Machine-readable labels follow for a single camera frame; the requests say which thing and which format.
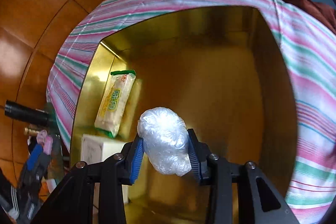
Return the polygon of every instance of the black tool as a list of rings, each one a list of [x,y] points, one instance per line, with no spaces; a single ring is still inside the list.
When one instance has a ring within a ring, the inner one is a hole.
[[[206,224],[232,223],[232,183],[238,185],[239,223],[298,224],[272,183],[253,162],[229,163],[210,152],[189,129],[189,158],[196,180],[210,185]],[[121,153],[104,162],[88,165],[79,161],[58,184],[31,224],[91,224],[95,182],[100,182],[99,223],[126,224],[122,185],[138,177],[143,139],[138,135]]]
[[[1,213],[2,209],[5,210],[17,224],[31,223],[43,204],[39,199],[39,192],[42,177],[46,174],[50,161],[51,156],[43,153],[42,146],[37,144],[22,167],[16,188],[0,172]]]
[[[15,120],[29,122],[37,126],[48,126],[49,116],[47,113],[9,100],[6,101],[5,115]]]

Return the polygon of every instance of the striped cloth cover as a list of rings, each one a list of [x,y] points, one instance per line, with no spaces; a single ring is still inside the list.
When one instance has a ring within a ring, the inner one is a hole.
[[[281,49],[298,114],[297,157],[286,200],[302,224],[317,223],[336,194],[336,37],[282,0],[106,0],[70,33],[47,86],[67,148],[80,88],[99,41],[165,13],[212,5],[258,8]]]

